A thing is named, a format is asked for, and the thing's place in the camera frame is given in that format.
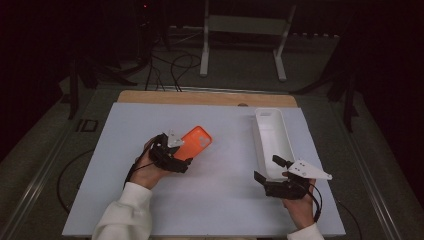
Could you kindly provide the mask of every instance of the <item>white tray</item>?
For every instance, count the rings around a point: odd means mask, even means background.
[[[294,162],[293,150],[287,135],[283,114],[276,108],[258,108],[255,110],[256,122],[253,133],[258,157],[259,172],[266,178],[282,181],[287,171],[272,161],[273,155]]]

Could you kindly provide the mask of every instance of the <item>black cable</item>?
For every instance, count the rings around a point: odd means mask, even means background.
[[[152,68],[153,68],[153,58],[152,57],[150,57],[149,65],[150,65],[149,74],[147,75],[147,81],[146,81],[146,84],[144,86],[144,91],[147,91],[147,87],[149,86],[149,82],[150,82],[150,75],[152,74]]]
[[[193,56],[191,54],[181,55],[181,56],[175,58],[174,61],[172,61],[172,64],[171,64],[171,76],[172,76],[172,79],[174,80],[175,88],[177,89],[177,91],[179,90],[180,92],[182,92],[182,90],[181,90],[180,85],[178,84],[178,81],[190,68],[185,68],[185,70],[177,78],[175,78],[173,69],[174,69],[174,66],[175,66],[175,62],[178,61],[179,59],[183,58],[183,57],[186,57],[186,56],[190,57],[190,59],[191,59],[190,66],[191,66],[193,64]]]
[[[314,201],[317,209],[315,210],[315,215],[314,215],[314,222],[318,222],[319,217],[321,216],[321,210],[322,210],[322,197],[321,197],[321,193],[318,191],[319,196],[321,198],[321,205],[318,203],[318,200],[315,198],[314,194],[312,194],[309,189],[306,189],[302,184],[296,182],[296,181],[292,181],[294,184],[298,185],[299,187],[301,187],[303,190],[305,190],[306,194],[308,194],[312,200]]]
[[[319,199],[320,199],[320,206],[321,206],[320,211],[321,211],[322,210],[322,195],[321,195],[321,192],[318,190],[318,188],[314,184],[310,183],[309,186],[312,186],[318,192]]]
[[[156,74],[156,91],[159,89],[159,85],[161,85],[162,90],[165,92],[165,87],[163,86],[162,81],[160,80],[160,70],[157,67],[153,67]]]
[[[94,149],[90,149],[90,150],[85,151],[85,152],[81,153],[80,155],[78,155],[78,156],[74,157],[74,158],[73,158],[71,161],[69,161],[69,162],[66,164],[66,166],[62,169],[62,171],[61,171],[61,172],[60,172],[60,174],[59,174],[59,178],[57,179],[57,182],[56,182],[56,196],[57,196],[57,198],[58,198],[58,200],[59,200],[60,205],[62,205],[63,209],[64,209],[64,210],[65,210],[68,214],[70,213],[70,210],[69,210],[69,208],[66,206],[66,204],[64,203],[64,201],[63,201],[63,199],[62,199],[62,196],[60,195],[60,182],[61,182],[62,176],[63,176],[63,174],[65,173],[66,169],[68,169],[68,167],[69,167],[72,163],[74,163],[76,160],[78,160],[80,157],[84,156],[85,154],[90,153],[90,152],[93,152],[93,151],[94,151]]]
[[[155,55],[153,55],[152,54],[152,58],[155,58],[155,59],[158,59],[158,60],[160,60],[160,61],[163,61],[163,62],[165,62],[165,63],[168,63],[168,64],[170,64],[171,65],[171,67],[170,67],[170,72],[171,72],[171,76],[172,76],[172,80],[174,81],[174,86],[175,86],[175,90],[177,90],[177,92],[182,92],[182,89],[181,89],[181,87],[180,87],[180,85],[179,85],[179,81],[180,81],[180,79],[181,79],[181,77],[184,75],[184,74],[186,74],[187,72],[188,72],[188,70],[190,70],[191,68],[195,68],[195,67],[198,67],[198,66],[200,66],[200,64],[201,64],[201,60],[200,60],[200,57],[199,56],[196,56],[196,55],[194,55],[194,54],[191,54],[191,53],[189,53],[189,52],[187,52],[187,51],[184,51],[184,50],[174,50],[174,51],[176,51],[176,52],[183,52],[184,54],[183,55],[181,55],[181,56],[178,56],[178,57],[176,57],[172,62],[170,62],[170,61],[167,61],[167,60],[165,60],[165,59],[163,59],[163,58],[160,58],[160,57],[158,57],[158,56],[155,56]],[[180,60],[181,58],[184,58],[184,57],[190,57],[190,64],[188,65],[188,66],[182,66],[182,65],[179,65],[179,64],[176,64],[176,62],[178,61],[178,60]],[[194,59],[193,58],[197,58],[198,59],[198,62],[196,63],[196,64],[193,64],[193,62],[194,62]],[[178,67],[178,68],[184,68],[184,71],[181,73],[181,74],[179,74],[178,76],[175,76],[175,73],[174,73],[174,69],[175,69],[175,67]],[[160,78],[158,78],[157,79],[159,82],[160,82],[160,84],[162,85],[162,88],[163,88],[163,90],[165,91],[165,89],[164,89],[164,87],[163,87],[163,84],[161,83],[161,81],[160,81]]]
[[[345,205],[343,205],[341,201],[336,199],[336,202],[340,206],[342,206],[349,213],[349,215],[352,217],[353,221],[355,221],[356,227],[358,228],[359,240],[362,240],[362,231],[361,231],[361,228],[359,227],[358,220],[355,218],[355,215],[353,215],[353,213]]]
[[[140,160],[144,157],[144,155],[147,153],[147,150],[149,150],[150,148],[152,148],[153,143],[154,143],[157,139],[158,139],[158,136],[154,137],[152,140],[150,140],[150,142],[147,144],[147,146],[146,146],[146,147],[144,147],[143,152],[142,152],[142,153],[140,154],[140,156],[137,158],[136,164],[137,164],[137,162],[138,162],[138,161],[140,161]],[[136,171],[138,171],[138,170],[140,170],[140,169],[142,169],[142,168],[145,168],[145,167],[147,167],[147,166],[150,166],[150,165],[152,165],[152,164],[154,164],[154,163],[155,163],[155,162],[151,162],[151,163],[148,163],[148,164],[146,164],[146,165],[140,166],[140,167],[138,167],[138,168],[134,169],[134,170],[131,172],[131,174],[133,174],[134,172],[136,172]]]

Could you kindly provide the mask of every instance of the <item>hand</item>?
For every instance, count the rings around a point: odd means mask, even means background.
[[[153,141],[153,138],[150,139],[145,145],[144,148],[149,147],[150,143]],[[156,184],[159,182],[159,180],[170,174],[171,172],[165,171],[161,168],[156,167],[152,160],[149,158],[149,151],[150,148],[147,150],[147,152],[144,154],[144,156],[139,159],[136,159],[137,166],[136,169],[142,166],[146,166],[143,168],[138,169],[137,171],[133,172],[130,178],[130,182],[138,184],[140,186],[143,186],[147,189],[152,189]]]
[[[312,185],[315,185],[316,180],[310,179],[309,182]],[[312,193],[313,190],[314,187],[310,186],[309,191]],[[282,200],[284,207],[289,211],[290,217],[292,218],[298,230],[309,227],[315,223],[312,209],[313,201],[311,196],[306,194],[302,199]]]

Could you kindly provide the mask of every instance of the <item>smartphone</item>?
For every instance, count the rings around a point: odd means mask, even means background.
[[[201,126],[194,127],[181,140],[184,144],[174,154],[174,158],[183,161],[194,158],[212,143],[212,137]]]

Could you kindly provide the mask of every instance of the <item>white shirt sleeve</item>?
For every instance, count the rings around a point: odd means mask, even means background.
[[[321,233],[318,230],[316,223],[313,225],[299,230],[297,232],[287,235],[288,240],[324,240]]]
[[[149,203],[152,191],[127,182],[118,201],[112,202],[97,224],[92,239],[147,240],[152,230]]]

